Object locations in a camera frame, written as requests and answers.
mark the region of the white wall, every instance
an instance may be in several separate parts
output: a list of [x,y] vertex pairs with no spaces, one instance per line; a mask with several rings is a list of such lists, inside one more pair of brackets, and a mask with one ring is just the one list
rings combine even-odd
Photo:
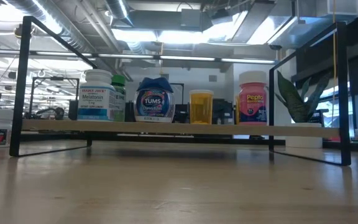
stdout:
[[[127,67],[128,74],[134,80],[133,82],[126,83],[127,101],[134,100],[136,89],[139,83],[145,78],[158,78],[160,77],[159,68],[142,69],[139,67]],[[192,68],[188,71],[185,68],[163,68],[163,73],[169,74],[170,83],[183,83],[185,84],[185,91],[183,96],[183,103],[189,102],[190,90],[212,90],[214,91],[214,98],[225,98],[225,73],[221,73],[219,69],[215,68]],[[210,75],[217,75],[217,82],[209,82]],[[175,103],[180,96],[175,96]]]

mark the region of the wooden shelf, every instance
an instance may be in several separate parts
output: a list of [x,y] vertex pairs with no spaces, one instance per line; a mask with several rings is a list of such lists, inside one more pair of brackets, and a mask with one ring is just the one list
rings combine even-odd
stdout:
[[305,136],[331,138],[339,136],[338,128],[286,126],[167,124],[100,121],[23,120],[22,130],[112,131],[122,133],[167,134],[250,134],[272,136]]

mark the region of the air vent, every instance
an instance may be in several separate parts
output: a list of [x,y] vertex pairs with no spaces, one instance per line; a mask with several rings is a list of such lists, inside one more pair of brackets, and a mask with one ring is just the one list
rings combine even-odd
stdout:
[[209,82],[217,82],[217,81],[218,81],[218,77],[216,75],[209,76]]
[[161,77],[166,78],[167,80],[169,80],[169,74],[161,74]]

